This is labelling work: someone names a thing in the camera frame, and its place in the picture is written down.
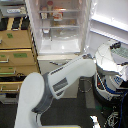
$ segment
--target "refrigerator drawer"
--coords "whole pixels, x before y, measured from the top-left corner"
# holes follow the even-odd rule
[[[14,66],[14,67],[1,67],[0,66],[0,77],[16,76],[19,73],[25,76],[32,72],[38,72],[37,66]]]
[[[27,30],[0,31],[0,49],[31,48]]]
[[[1,12],[4,17],[25,17],[26,7],[21,6],[0,6]]]
[[[18,93],[21,82],[0,82],[0,93]]]
[[[0,66],[34,65],[31,49],[0,50]]]
[[[41,74],[50,72],[63,66],[71,59],[77,57],[77,55],[46,55],[38,56],[38,63],[41,70]],[[78,92],[79,80],[77,80],[72,86],[70,86],[63,96],[63,98],[76,98]]]

